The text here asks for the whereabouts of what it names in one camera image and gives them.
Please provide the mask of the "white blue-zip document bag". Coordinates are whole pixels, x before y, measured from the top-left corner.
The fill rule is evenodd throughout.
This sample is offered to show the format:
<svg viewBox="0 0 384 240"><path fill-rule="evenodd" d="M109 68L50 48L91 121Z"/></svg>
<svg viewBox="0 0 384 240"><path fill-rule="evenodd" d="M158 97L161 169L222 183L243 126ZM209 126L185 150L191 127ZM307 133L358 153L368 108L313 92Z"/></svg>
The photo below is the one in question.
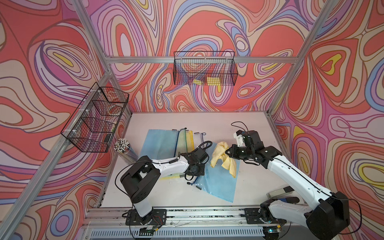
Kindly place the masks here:
<svg viewBox="0 0 384 240"><path fill-rule="evenodd" d="M193 133L193 150L205 141L205 135L206 133Z"/></svg>

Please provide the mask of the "yellow wiping cloth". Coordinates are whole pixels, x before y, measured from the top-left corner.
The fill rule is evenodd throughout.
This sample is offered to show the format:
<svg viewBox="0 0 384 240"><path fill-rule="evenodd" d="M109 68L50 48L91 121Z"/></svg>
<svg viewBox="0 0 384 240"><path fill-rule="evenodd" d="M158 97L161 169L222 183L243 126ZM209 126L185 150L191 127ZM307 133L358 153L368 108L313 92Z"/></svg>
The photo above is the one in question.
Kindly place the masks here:
<svg viewBox="0 0 384 240"><path fill-rule="evenodd" d="M218 162L218 160L222 161L222 167L229 171L230 175L233 178L237 177L237 163L235 159L230 158L226 151L229 149L229 145L227 142L219 142L217 143L214 152L212 154L212 159L210 161L210 166L214 168Z"/></svg>

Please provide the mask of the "light blue mesh document bag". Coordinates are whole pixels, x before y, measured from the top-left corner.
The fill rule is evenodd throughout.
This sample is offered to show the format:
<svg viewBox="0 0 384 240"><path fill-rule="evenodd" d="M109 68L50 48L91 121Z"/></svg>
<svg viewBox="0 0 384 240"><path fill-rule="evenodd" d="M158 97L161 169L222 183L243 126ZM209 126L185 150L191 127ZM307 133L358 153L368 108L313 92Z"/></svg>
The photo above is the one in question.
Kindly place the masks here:
<svg viewBox="0 0 384 240"><path fill-rule="evenodd" d="M222 167L221 160L218 160L216 166L212 168L210 166L210 161L212 159L212 154L216 145L216 143L213 143L213 145L206 150L210 159L205 166L205 175L200 176L197 179L196 185L206 193L232 203L235 198L240 163L239 161L235 160L237 163L236 178L233 178L229 171Z"/></svg>

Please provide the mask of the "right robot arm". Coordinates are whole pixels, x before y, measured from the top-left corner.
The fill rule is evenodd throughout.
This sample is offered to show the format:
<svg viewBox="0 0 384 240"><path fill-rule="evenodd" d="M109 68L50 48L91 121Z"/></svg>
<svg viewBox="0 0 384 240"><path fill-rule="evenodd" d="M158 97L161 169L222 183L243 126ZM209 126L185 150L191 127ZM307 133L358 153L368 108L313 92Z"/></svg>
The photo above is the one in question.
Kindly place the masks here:
<svg viewBox="0 0 384 240"><path fill-rule="evenodd" d="M285 181L306 206L270 199L260 205L260 218L281 219L308 228L319 240L331 240L350 225L349 200L342 192L318 184L295 167L278 149L264 146L256 131L237 131L236 144L226 154L245 163L260 165Z"/></svg>

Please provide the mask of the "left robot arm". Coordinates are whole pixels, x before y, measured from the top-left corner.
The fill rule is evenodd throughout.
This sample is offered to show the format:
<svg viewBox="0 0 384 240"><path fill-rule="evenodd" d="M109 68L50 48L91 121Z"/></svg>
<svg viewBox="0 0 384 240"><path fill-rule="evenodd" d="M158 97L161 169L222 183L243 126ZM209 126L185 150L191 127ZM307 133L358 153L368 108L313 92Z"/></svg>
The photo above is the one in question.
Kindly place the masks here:
<svg viewBox="0 0 384 240"><path fill-rule="evenodd" d="M191 181L203 176L209 159L207 150L212 145L213 142L205 141L193 151L174 158L151 160L149 156L143 156L132 164L120 182L133 204L134 213L142 219L152 215L153 207L148 196L160 178L182 174L186 181Z"/></svg>

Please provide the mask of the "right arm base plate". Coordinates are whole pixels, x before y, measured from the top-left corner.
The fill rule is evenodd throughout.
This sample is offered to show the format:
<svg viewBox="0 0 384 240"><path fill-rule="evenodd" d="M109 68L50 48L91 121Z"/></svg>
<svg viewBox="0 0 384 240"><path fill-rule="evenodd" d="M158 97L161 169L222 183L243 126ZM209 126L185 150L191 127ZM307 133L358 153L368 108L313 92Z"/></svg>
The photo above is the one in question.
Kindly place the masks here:
<svg viewBox="0 0 384 240"><path fill-rule="evenodd" d="M241 217L246 218L247 224L279 224L285 225L286 220L273 217L265 208L246 208Z"/></svg>

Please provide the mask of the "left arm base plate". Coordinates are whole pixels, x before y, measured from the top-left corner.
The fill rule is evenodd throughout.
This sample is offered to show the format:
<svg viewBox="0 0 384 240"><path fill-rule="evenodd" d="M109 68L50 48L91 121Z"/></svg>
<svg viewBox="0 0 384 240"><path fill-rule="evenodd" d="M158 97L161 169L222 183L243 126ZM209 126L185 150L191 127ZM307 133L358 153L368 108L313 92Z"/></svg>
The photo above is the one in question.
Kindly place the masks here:
<svg viewBox="0 0 384 240"><path fill-rule="evenodd" d="M122 216L126 217L126 226L163 226L167 221L167 210L153 209L141 217L136 209L132 209Z"/></svg>

